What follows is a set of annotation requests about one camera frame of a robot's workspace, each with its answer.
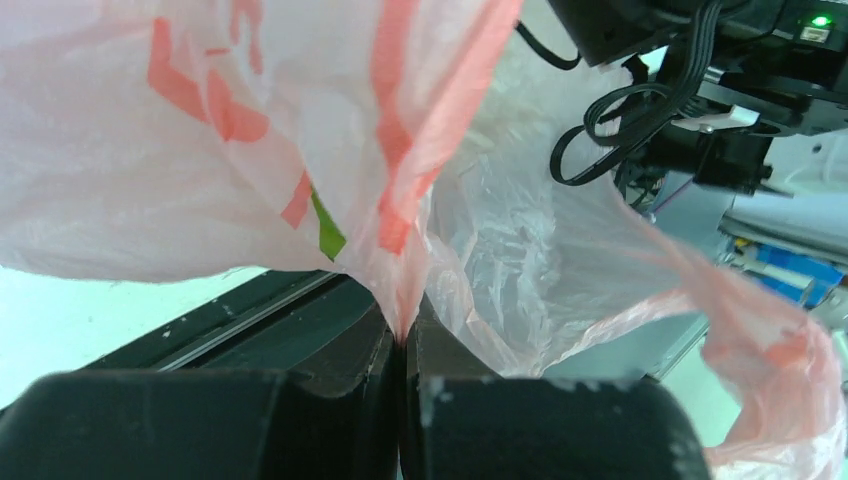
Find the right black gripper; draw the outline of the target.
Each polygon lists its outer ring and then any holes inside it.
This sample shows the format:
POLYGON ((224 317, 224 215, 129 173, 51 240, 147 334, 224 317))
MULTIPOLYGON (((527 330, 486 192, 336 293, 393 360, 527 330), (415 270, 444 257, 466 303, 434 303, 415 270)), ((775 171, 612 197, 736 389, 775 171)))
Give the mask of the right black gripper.
POLYGON ((555 1, 591 67, 620 62, 630 85, 593 102, 549 161, 559 184, 628 169, 702 186, 784 195, 825 186, 812 158, 778 165, 780 138, 847 127, 843 1, 555 1))

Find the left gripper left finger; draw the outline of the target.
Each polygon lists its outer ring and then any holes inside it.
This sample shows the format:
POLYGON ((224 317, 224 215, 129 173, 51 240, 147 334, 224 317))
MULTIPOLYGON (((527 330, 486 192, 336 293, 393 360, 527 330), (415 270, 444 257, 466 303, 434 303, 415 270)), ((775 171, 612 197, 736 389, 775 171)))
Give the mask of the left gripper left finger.
POLYGON ((82 370, 1 419, 5 479, 391 479, 393 338, 377 307, 289 369, 82 370))

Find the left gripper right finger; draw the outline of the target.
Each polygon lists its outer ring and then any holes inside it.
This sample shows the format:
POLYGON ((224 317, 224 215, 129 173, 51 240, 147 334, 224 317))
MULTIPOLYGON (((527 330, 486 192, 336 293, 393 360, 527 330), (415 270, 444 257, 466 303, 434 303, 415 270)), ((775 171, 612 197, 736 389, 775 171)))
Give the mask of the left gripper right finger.
POLYGON ((633 373, 507 378, 423 300, 402 349, 407 479, 708 479, 681 405, 633 373))

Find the pink plastic bag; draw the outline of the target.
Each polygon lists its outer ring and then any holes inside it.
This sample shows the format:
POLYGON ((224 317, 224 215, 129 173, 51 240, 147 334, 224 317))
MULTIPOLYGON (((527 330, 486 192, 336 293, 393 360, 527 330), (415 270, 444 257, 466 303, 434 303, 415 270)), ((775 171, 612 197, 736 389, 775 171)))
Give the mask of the pink plastic bag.
POLYGON ((1 263, 174 282, 351 275, 405 337, 419 302, 496 372, 700 310, 742 404, 717 479, 837 479, 842 369, 804 310, 541 156, 623 86, 511 38, 517 1, 5 1, 1 263))

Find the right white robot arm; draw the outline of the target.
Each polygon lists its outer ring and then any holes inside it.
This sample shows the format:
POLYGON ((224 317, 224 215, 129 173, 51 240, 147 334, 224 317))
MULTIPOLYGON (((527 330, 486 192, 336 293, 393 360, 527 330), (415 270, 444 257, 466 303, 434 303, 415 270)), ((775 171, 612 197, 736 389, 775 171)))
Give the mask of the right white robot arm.
POLYGON ((589 66, 632 77, 557 141, 552 177, 621 191, 660 176, 751 195, 847 187, 843 1, 555 1, 589 66))

